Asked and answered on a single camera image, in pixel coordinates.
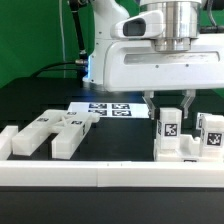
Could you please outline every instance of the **paper sheet with markers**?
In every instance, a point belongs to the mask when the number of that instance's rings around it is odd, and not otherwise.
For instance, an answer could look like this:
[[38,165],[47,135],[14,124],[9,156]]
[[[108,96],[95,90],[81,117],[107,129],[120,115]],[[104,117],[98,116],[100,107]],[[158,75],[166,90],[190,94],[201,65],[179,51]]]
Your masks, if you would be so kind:
[[110,118],[149,118],[146,104],[72,102],[68,112],[93,112]]

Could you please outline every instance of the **white robot body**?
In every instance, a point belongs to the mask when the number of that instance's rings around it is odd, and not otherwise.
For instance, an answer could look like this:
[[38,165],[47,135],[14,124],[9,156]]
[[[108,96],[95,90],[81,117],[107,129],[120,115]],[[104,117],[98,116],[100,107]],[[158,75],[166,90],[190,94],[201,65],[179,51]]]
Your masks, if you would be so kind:
[[89,56],[89,73],[84,77],[84,86],[103,90],[104,58],[109,46],[118,41],[110,35],[111,26],[128,19],[129,13],[114,0],[91,1],[94,10],[95,47]]

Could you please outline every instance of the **black cable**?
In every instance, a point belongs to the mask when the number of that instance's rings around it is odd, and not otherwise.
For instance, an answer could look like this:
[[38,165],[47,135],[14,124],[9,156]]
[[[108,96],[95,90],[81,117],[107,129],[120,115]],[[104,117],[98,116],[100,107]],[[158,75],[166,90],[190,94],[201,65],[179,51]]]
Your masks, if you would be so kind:
[[45,69],[43,72],[54,72],[54,71],[83,71],[84,68],[55,68],[55,69]]
[[[43,71],[48,70],[49,68],[53,68],[53,67],[57,67],[57,66],[61,66],[61,65],[75,65],[76,63],[74,61],[71,62],[58,62],[58,63],[54,63],[54,64],[50,64],[50,65],[46,65],[43,68],[39,69],[38,71],[34,72],[30,77],[35,78],[37,77],[40,73],[42,73]],[[75,69],[77,69],[77,71],[82,71],[80,69],[80,67],[76,67]]]
[[212,5],[213,5],[213,0],[208,0],[208,3],[207,3],[208,18],[213,26],[217,26],[217,23],[212,15]]

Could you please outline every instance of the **white rectangular piece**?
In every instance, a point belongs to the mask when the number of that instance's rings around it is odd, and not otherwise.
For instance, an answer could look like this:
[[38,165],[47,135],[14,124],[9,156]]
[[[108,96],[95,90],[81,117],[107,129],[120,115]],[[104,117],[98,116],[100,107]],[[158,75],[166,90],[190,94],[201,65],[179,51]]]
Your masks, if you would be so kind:
[[149,118],[146,104],[72,102],[69,112],[94,112],[110,118]]
[[65,111],[47,110],[13,139],[15,155],[30,156],[51,134],[48,127],[58,122]]
[[0,134],[0,160],[6,160],[12,153],[11,140],[17,133],[17,126],[6,126]]
[[72,119],[52,141],[52,158],[70,159],[88,133],[91,124],[99,121],[94,113],[76,112]]
[[180,148],[182,112],[176,108],[161,108],[157,122],[156,145],[160,153],[176,152]]
[[219,115],[202,118],[200,156],[206,161],[223,161],[224,117]]

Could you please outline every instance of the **white cable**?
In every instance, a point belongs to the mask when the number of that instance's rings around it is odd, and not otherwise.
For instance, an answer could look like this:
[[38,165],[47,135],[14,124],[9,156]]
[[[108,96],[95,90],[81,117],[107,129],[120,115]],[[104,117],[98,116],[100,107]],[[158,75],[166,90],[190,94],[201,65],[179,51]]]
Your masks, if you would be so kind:
[[63,7],[62,0],[59,0],[59,18],[60,18],[60,29],[61,29],[61,41],[62,41],[62,56],[63,61],[66,61],[66,53],[65,53],[65,34],[64,34],[64,23],[63,23]]

